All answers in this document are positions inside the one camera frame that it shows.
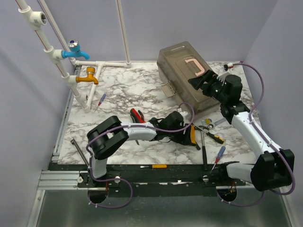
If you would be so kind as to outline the beige translucent tool box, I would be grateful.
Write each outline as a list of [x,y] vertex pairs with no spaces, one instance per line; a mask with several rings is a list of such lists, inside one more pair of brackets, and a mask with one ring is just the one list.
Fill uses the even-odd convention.
[[190,103],[197,118],[219,109],[218,101],[195,90],[188,82],[211,68],[188,41],[161,49],[157,66],[164,94],[177,104]]

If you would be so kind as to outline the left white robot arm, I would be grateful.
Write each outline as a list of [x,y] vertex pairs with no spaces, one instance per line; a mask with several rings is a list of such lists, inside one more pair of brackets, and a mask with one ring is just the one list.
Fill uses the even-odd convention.
[[110,116],[87,133],[89,158],[89,182],[101,186],[107,173],[107,159],[126,141],[160,141],[168,138],[183,146],[196,146],[195,128],[185,123],[177,111],[165,118],[144,121],[139,114],[131,114],[132,123],[123,123],[117,116]]

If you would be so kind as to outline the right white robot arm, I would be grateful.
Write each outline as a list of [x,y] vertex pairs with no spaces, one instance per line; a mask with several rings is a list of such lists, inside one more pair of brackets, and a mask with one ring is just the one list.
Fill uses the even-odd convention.
[[218,173],[218,181],[229,185],[235,179],[241,179],[260,192],[290,185],[292,192],[295,187],[294,154],[290,149],[282,149],[256,123],[252,112],[241,101],[241,78],[229,73],[219,77],[208,70],[188,82],[195,90],[202,90],[203,95],[220,103],[222,116],[239,131],[257,158],[255,164],[225,164],[224,170]]

